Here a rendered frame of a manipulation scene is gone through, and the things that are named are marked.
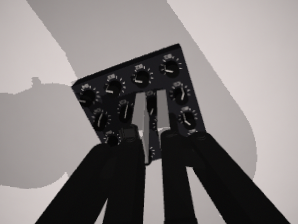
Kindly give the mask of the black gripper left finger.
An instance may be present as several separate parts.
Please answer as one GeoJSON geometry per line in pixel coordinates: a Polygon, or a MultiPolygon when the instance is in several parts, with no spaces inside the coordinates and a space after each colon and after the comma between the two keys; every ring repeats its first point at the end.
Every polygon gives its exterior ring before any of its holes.
{"type": "Polygon", "coordinates": [[[89,151],[35,224],[95,224],[106,201],[102,224],[143,224],[149,152],[145,92],[136,93],[133,117],[119,134],[120,144],[100,143],[89,151]]]}

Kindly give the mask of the black knob box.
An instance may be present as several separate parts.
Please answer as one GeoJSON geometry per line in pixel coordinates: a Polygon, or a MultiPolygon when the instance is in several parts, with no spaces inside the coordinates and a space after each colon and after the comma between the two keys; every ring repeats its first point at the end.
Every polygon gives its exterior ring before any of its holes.
{"type": "Polygon", "coordinates": [[[166,90],[168,112],[176,114],[181,135],[191,137],[195,132],[206,132],[179,43],[81,78],[71,88],[100,142],[110,147],[121,142],[119,128],[133,117],[136,93],[145,92],[149,114],[149,161],[146,166],[151,164],[151,156],[152,161],[161,159],[158,90],[166,90]]]}

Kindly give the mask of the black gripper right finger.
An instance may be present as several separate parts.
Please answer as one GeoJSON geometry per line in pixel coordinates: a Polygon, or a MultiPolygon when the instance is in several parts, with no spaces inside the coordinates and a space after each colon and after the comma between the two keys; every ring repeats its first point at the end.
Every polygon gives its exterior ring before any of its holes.
{"type": "Polygon", "coordinates": [[[226,224],[291,224],[209,133],[179,133],[176,115],[168,116],[166,90],[157,91],[157,126],[164,224],[198,224],[186,167],[193,168],[226,224]]]}

